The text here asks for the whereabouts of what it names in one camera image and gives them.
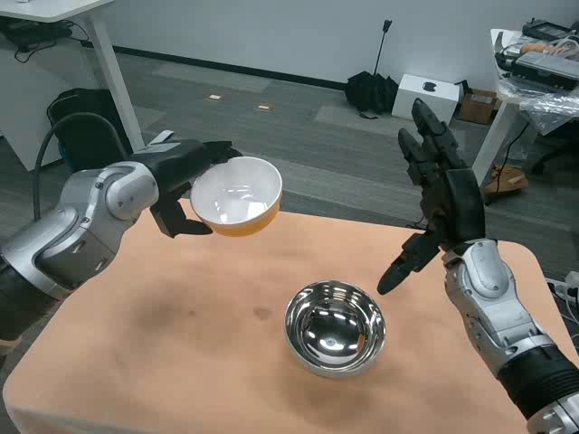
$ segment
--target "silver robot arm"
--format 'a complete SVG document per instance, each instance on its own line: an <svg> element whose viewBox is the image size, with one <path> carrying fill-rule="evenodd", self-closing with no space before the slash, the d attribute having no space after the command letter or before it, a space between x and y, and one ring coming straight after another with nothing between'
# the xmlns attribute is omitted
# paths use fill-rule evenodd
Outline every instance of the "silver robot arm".
<svg viewBox="0 0 579 434"><path fill-rule="evenodd" d="M527 419L528 431L579 433L579 370L518 299L512 271L500 258L497 243L486 239L479 185L460 159L448 126L419 99L413 118L423 142L406 130L400 131L398 141L408 175L422 188L428 225L403 245L378 292L393 290L440 249L446 251L446 292L475 351Z"/></svg>
<svg viewBox="0 0 579 434"><path fill-rule="evenodd" d="M526 416L528 432L578 432L577 370L521 304L515 277L500 258L497 243L465 243L442 260L446 292L467 336Z"/></svg>
<svg viewBox="0 0 579 434"><path fill-rule="evenodd" d="M231 142L186 140L72 175L56 208L0 247L0 369L26 329L110 265L146 208L172 238L212 233L178 200L189 180L240 155Z"/></svg>
<svg viewBox="0 0 579 434"><path fill-rule="evenodd" d="M47 296L64 300L101 273L123 234L159 197L142 164L117 163L69 178L56 208L2 248L2 256Z"/></svg>

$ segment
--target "floor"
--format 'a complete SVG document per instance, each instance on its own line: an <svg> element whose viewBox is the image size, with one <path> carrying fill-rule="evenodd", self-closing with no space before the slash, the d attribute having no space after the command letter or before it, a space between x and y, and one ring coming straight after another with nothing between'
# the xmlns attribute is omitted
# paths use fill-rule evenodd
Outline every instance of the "floor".
<svg viewBox="0 0 579 434"><path fill-rule="evenodd" d="M414 131L412 122L361 119L336 90L127 55L119 56L119 64L146 142L165 129L203 141L231 139L245 155L265 157L280 169L284 211L399 226L421 219L420 191L410 183L397 144L398 130ZM210 100L210 94L222 99ZM273 110L258 109L260 104ZM451 128L471 164L488 127L453 120ZM545 140L535 144L528 160L550 146ZM562 158L545 175L532 176L531 188L487 208L488 236L530 248L549 278L562 280L579 269L578 165ZM68 175L62 164L43 170L44 210L58 200ZM2 139L0 203L2 240L32 217L31 176ZM0 387L46 321L9 358ZM0 410L0 430L16 432L9 426Z"/></svg>

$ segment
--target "black bag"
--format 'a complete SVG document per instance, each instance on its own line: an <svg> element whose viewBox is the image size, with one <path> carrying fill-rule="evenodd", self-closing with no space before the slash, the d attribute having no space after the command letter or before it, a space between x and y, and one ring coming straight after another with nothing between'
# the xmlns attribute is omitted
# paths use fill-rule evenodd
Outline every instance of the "black bag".
<svg viewBox="0 0 579 434"><path fill-rule="evenodd" d="M398 84L390 77L360 72L348 79L346 98L358 111L372 110L375 113L390 113L394 107Z"/></svg>
<svg viewBox="0 0 579 434"><path fill-rule="evenodd" d="M73 113L96 113L108 120L119 133L128 155L133 153L117 107L109 90L67 90L46 110L51 125ZM56 133L61 156L73 172L100 169L123 160L110 132L95 119L79 119Z"/></svg>

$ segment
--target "black umbrella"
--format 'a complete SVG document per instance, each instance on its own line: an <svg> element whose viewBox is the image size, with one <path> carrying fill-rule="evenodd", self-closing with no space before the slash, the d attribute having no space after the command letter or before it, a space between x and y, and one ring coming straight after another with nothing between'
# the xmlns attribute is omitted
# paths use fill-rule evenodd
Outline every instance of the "black umbrella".
<svg viewBox="0 0 579 434"><path fill-rule="evenodd" d="M382 42L380 43L380 51L376 59L374 74L370 74L370 72L367 71L360 72L347 81L346 98L348 102L360 112L367 110L372 110L375 113L391 112L394 106L398 85L390 77L385 79L382 75L378 74L378 64L382 56L384 38L388 30L390 30L391 25L392 21L384 21ZM369 118L362 113L360 113L360 116Z"/></svg>

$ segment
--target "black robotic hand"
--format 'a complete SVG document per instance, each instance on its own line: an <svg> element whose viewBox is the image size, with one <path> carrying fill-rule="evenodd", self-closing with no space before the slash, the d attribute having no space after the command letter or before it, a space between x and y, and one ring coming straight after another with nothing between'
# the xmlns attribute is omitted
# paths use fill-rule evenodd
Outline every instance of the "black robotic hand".
<svg viewBox="0 0 579 434"><path fill-rule="evenodd" d="M405 129L398 143L408 162L408 175L422 188L421 208L427 230L414 234L403 253L382 276L378 292L386 294L412 271L423 269L439 252L464 241L485 237L482 196L472 170L457 153L458 144L445 122L440 122L420 99L413 104L413 118L423 137L419 144Z"/></svg>

